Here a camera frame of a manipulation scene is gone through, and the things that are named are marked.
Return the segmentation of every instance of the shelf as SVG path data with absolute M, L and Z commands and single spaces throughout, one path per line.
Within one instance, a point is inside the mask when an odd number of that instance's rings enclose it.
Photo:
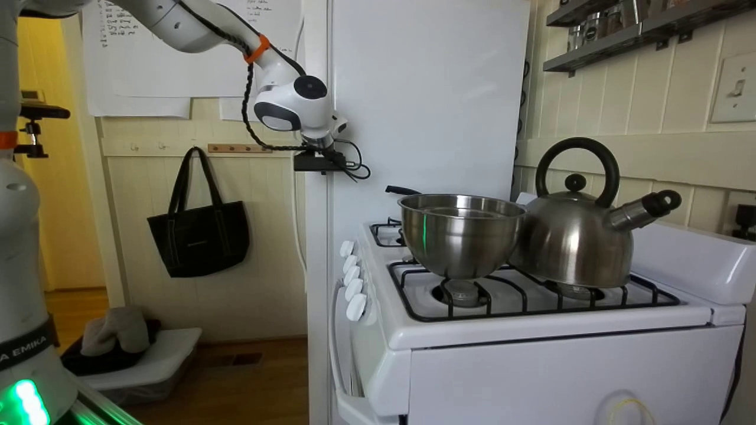
M 577 25 L 581 23 L 588 14 L 607 9 L 617 4 L 617 0 L 571 0 L 548 14 L 545 23 L 548 25 Z
M 746 11 L 752 7 L 756 4 L 750 0 L 688 0 L 674 9 L 646 18 L 641 35 L 652 40 L 689 40 L 689 33 L 695 29 L 732 16 L 737 11 Z
M 575 25 L 587 14 L 606 7 L 607 0 L 580 0 L 561 7 L 548 16 L 550 25 Z M 657 16 L 648 16 L 639 25 L 629 25 L 611 35 L 606 35 L 593 43 L 584 43 L 580 49 L 564 51 L 544 63 L 544 70 L 575 72 L 588 63 L 602 61 L 607 56 L 639 49 L 642 45 L 665 46 L 672 38 L 680 43 L 693 38 L 693 31 L 711 20 L 753 9 L 756 0 L 688 0 L 674 9 L 665 9 Z
M 544 70 L 575 72 L 577 69 L 584 69 L 593 61 L 629 51 L 642 43 L 639 38 L 639 33 L 641 33 L 641 25 L 630 25 L 630 29 L 617 31 L 607 38 L 584 43 L 584 46 L 545 61 Z

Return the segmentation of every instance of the wooden floor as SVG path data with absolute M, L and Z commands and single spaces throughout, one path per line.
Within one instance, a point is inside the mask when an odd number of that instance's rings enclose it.
M 105 291 L 47 293 L 62 350 L 107 311 Z M 173 395 L 128 404 L 146 425 L 304 425 L 307 339 L 200 345 Z

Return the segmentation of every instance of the kettle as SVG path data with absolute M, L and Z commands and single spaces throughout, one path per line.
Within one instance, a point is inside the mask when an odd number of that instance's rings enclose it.
M 570 174 L 564 180 L 568 192 L 548 194 L 548 164 L 568 149 L 587 149 L 602 162 L 606 188 L 597 197 L 581 194 L 587 187 L 584 174 Z M 539 160 L 539 197 L 524 208 L 510 265 L 568 291 L 624 286 L 634 256 L 634 229 L 676 210 L 680 194 L 648 194 L 622 208 L 611 208 L 617 188 L 617 160 L 600 141 L 571 137 L 550 147 Z

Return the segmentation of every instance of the black tote bag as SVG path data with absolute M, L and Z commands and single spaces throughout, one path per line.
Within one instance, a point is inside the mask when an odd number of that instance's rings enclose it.
M 186 210 L 191 158 L 199 156 L 212 203 Z M 250 229 L 243 203 L 222 203 L 203 149 L 185 153 L 165 214 L 148 216 L 151 236 L 170 275 L 205 275 L 245 256 Z

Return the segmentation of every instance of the bag handle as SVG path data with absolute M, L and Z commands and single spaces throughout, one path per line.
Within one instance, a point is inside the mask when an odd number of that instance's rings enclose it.
M 220 192 L 217 192 L 217 187 L 216 187 L 212 170 L 211 170 L 211 160 L 207 160 L 205 150 L 199 149 L 199 147 L 191 147 L 191 149 L 185 153 L 179 174 L 176 176 L 173 194 L 170 194 L 170 203 L 167 203 L 167 214 L 173 214 L 173 213 L 185 213 L 185 210 L 186 210 L 186 194 L 190 194 L 190 174 L 191 174 L 191 156 L 194 156 L 194 153 L 200 158 L 200 164 L 203 164 L 203 174 L 205 174 L 205 182 L 207 182 L 207 188 L 211 188 L 212 206 L 222 206 L 222 197 L 220 197 Z

